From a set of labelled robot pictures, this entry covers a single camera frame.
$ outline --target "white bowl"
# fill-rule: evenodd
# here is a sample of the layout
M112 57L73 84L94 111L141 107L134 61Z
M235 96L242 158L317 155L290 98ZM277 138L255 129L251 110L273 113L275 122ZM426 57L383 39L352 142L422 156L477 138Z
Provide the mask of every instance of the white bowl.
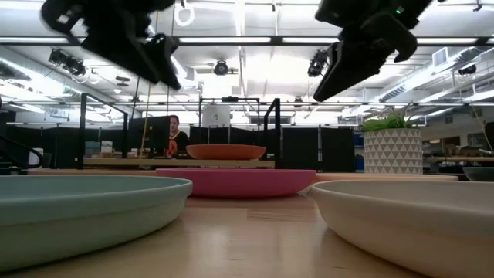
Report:
M177 218L191 192L178 178L0 177L0 272L153 232Z
M494 277L494 183L326 181L327 225L374 255L438 278Z

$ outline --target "computer monitor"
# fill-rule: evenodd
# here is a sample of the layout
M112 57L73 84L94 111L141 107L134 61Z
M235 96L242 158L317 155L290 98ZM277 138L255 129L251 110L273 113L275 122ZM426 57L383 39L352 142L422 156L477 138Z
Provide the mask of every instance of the computer monitor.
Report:
M129 123L130 148L140 149L144 132L145 118L131 119ZM170 117L149 117L147 119L144 148L168 149L170 140Z

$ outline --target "pink bowl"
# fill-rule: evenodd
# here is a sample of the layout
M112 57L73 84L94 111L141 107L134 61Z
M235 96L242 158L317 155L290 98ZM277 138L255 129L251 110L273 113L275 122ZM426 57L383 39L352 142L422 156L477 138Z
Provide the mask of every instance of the pink bowl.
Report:
M157 169L157 176L192 180L192 195L214 198L265 198L294 195L316 176L310 170Z

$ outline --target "light blue bowl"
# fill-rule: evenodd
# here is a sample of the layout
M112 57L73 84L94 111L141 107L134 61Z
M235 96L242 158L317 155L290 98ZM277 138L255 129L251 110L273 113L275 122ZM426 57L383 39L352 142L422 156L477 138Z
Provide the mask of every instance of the light blue bowl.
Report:
M0 177L0 272L87 253L178 217L192 182L179 178Z

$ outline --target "table surface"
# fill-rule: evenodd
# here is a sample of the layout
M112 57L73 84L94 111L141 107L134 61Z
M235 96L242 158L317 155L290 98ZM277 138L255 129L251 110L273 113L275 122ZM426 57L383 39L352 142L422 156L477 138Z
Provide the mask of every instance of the table surface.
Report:
M303 196L188 199L179 219L148 236L4 278L412 278L327 228Z

